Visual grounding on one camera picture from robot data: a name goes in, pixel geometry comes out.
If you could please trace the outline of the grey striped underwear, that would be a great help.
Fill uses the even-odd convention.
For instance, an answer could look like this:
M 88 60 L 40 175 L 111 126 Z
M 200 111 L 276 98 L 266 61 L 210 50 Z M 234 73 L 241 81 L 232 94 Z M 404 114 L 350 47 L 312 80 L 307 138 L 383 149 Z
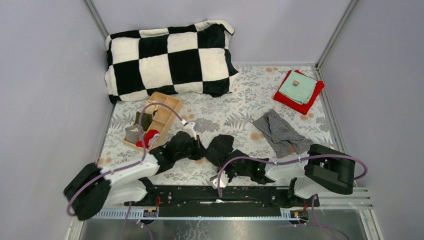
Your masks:
M 274 109 L 264 113 L 252 124 L 262 132 L 276 157 L 280 159 L 292 154 L 303 154 L 314 144 L 312 140 L 299 134 Z

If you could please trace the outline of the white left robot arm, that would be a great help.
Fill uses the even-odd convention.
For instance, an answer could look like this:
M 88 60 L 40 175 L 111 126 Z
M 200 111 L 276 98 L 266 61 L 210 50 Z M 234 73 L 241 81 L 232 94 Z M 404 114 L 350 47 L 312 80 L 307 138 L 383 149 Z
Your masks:
M 145 153 L 140 160 L 115 167 L 89 163 L 63 190 L 68 200 L 66 212 L 85 221 L 106 206 L 125 202 L 140 202 L 148 206 L 154 202 L 155 192 L 143 183 L 143 178 L 170 170 L 182 159 L 200 160 L 206 153 L 199 136 L 191 137 L 179 131 L 165 144 Z

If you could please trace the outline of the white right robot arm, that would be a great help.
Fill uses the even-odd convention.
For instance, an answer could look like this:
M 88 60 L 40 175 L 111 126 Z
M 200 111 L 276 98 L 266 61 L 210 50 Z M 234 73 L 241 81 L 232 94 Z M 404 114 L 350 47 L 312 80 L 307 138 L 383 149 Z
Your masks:
M 289 180 L 286 193 L 287 201 L 293 206 L 301 205 L 305 200 L 313 198 L 323 192 L 332 192 L 340 195 L 350 195 L 353 192 L 356 164 L 362 161 L 325 147 L 312 144 L 305 156 L 294 160 L 265 160 L 249 156 L 235 156 L 228 159 L 220 168 L 217 176 L 211 180 L 211 185 L 223 195 L 222 189 L 230 182 L 230 166 L 240 165 L 237 174 L 254 178 L 260 183 L 262 180 L 277 182 Z

